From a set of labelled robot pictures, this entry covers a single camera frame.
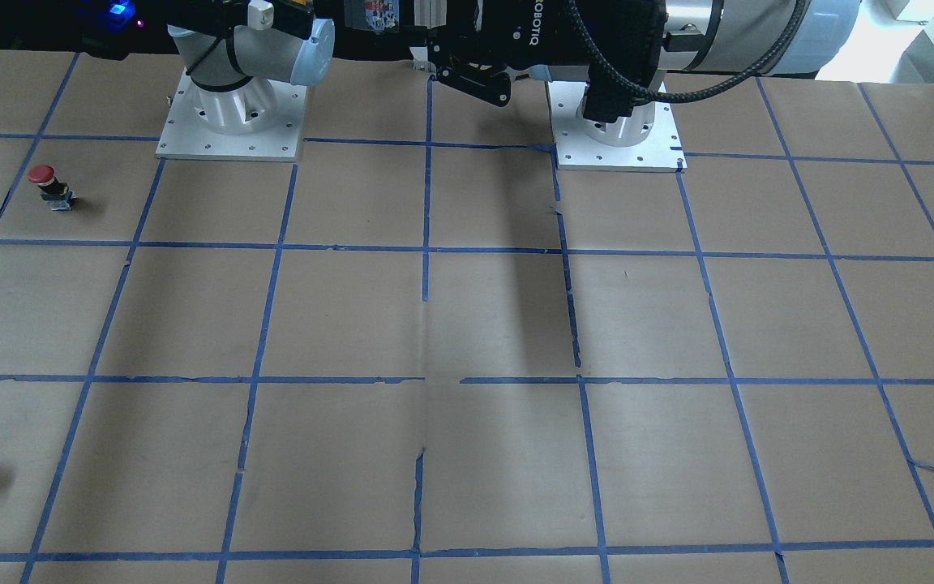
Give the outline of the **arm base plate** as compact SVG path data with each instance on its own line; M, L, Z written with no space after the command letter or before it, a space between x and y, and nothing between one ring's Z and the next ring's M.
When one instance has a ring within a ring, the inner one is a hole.
M182 75L156 156L295 163L308 97L306 86L263 78L229 92L208 92Z
M671 105L635 107L615 122L583 118L587 84L547 85L557 166L561 170L679 173L688 167Z

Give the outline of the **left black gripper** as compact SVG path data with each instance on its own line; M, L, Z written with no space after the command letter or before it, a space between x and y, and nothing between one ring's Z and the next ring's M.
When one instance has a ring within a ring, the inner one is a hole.
M427 55L441 84L504 107L512 95L507 69L590 64L650 81L665 23L663 1L448 1Z

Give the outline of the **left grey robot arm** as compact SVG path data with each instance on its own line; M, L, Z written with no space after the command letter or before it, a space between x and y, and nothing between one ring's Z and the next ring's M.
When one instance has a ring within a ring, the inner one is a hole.
M664 71L812 75L840 52L857 1L418 1L425 45L413 51L438 81L504 106L512 81L587 81L604 59L633 83Z

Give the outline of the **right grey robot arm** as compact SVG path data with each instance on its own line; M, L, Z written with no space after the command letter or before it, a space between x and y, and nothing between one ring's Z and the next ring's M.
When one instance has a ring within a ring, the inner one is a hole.
M325 78L335 23L293 1L169 1L167 31L191 86L186 110L220 135L262 131L281 117L282 84Z

